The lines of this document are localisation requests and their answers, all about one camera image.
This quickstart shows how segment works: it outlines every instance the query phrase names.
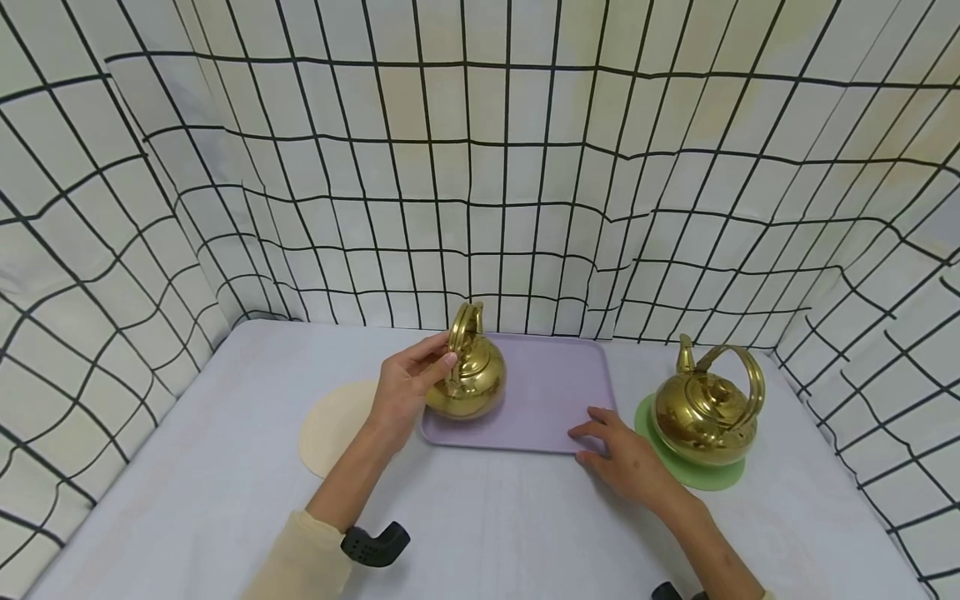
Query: beige sleeve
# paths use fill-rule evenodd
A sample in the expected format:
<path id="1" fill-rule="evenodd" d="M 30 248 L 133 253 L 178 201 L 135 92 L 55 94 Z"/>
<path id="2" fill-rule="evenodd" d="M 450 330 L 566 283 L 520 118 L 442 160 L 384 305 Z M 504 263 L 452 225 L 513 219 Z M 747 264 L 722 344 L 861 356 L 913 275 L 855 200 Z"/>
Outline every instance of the beige sleeve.
<path id="1" fill-rule="evenodd" d="M 304 511 L 292 513 L 243 600 L 332 600 L 344 590 L 353 562 L 344 535 Z"/>

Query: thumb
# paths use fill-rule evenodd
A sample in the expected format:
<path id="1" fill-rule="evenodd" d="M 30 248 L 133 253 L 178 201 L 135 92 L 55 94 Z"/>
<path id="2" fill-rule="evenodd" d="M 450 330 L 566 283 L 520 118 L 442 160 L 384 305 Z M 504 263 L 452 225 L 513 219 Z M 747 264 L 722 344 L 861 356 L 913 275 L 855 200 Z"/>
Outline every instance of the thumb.
<path id="1" fill-rule="evenodd" d="M 417 375 L 417 384 L 422 390 L 428 390 L 430 386 L 446 377 L 446 374 L 449 373 L 456 364 L 456 352 L 448 352 L 447 354 L 444 354 L 437 362 L 424 369 L 421 374 Z"/>
<path id="2" fill-rule="evenodd" d="M 586 465 L 590 470 L 600 475 L 600 477 L 607 481 L 607 477 L 610 474 L 610 461 L 596 452 L 586 452 L 581 450 L 576 454 L 577 462 L 581 465 Z"/>

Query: hand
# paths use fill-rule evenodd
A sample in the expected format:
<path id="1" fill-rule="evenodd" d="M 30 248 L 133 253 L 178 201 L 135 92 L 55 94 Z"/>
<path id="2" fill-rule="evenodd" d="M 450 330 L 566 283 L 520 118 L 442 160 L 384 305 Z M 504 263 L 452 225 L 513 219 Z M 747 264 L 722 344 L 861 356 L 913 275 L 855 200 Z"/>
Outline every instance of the hand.
<path id="1" fill-rule="evenodd" d="M 614 411 L 590 406 L 587 412 L 592 420 L 570 429 L 567 435 L 574 439 L 592 436 L 602 440 L 610 457 L 580 451 L 578 463 L 598 474 L 625 500 L 642 504 L 658 515 L 678 501 L 692 497 L 663 466 L 650 442 L 624 424 Z"/>
<path id="2" fill-rule="evenodd" d="M 396 454 L 410 439 L 430 387 L 457 362 L 446 352 L 450 333 L 432 335 L 383 361 L 367 426 L 376 430 Z"/>

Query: grid backdrop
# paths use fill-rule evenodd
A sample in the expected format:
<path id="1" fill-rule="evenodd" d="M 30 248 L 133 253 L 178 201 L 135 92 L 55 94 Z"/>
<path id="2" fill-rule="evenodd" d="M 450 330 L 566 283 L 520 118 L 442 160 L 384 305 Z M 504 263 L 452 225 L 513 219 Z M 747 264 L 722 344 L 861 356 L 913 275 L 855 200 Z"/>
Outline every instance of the grid backdrop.
<path id="1" fill-rule="evenodd" d="M 0 597 L 246 319 L 771 352 L 960 598 L 960 3 L 0 0 Z"/>

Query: brass teapot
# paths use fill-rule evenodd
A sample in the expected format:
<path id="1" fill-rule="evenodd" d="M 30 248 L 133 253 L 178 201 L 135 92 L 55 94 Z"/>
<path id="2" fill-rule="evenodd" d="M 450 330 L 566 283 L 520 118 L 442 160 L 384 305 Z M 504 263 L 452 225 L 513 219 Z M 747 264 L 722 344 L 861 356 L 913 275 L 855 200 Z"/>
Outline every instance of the brass teapot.
<path id="1" fill-rule="evenodd" d="M 736 352 L 747 368 L 749 398 L 727 379 L 708 371 L 725 350 Z M 657 390 L 651 421 L 666 445 L 686 460 L 705 467 L 731 465 L 754 442 L 765 387 L 763 372 L 748 350 L 717 346 L 694 364 L 693 343 L 681 334 L 677 373 Z"/>
<path id="2" fill-rule="evenodd" d="M 427 391 L 427 405 L 448 419 L 486 415 L 503 397 L 507 367 L 500 349 L 483 335 L 483 302 L 463 303 L 447 347 L 457 353 L 457 364 Z"/>

